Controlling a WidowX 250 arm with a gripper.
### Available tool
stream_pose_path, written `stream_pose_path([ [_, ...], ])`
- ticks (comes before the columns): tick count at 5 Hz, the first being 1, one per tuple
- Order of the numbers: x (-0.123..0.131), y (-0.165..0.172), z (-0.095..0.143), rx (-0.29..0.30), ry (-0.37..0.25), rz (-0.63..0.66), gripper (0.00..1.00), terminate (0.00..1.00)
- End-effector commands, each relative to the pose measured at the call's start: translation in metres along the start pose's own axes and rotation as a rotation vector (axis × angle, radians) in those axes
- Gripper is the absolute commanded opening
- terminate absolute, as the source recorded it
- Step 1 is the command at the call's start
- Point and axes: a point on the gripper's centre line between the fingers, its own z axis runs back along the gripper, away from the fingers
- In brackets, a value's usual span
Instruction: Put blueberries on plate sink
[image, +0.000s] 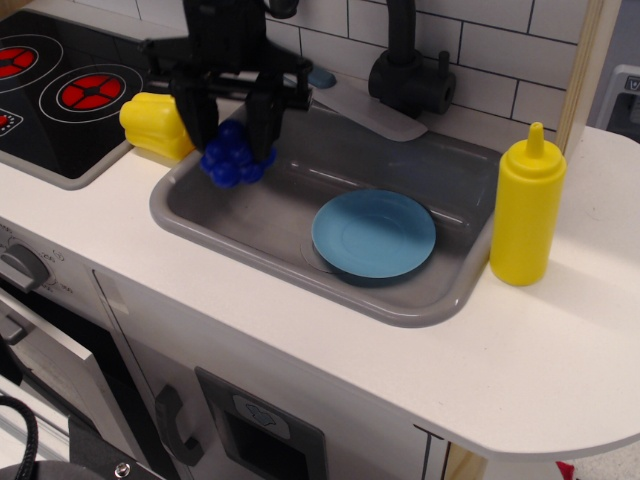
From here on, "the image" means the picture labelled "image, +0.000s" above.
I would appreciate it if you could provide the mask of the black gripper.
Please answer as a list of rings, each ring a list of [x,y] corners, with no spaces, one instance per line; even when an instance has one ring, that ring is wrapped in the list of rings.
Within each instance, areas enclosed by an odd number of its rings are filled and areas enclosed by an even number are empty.
[[[289,19],[296,1],[185,1],[188,35],[143,41],[150,79],[165,84],[200,152],[217,135],[217,98],[245,100],[256,163],[279,137],[284,107],[306,110],[313,64],[270,41],[266,18]]]

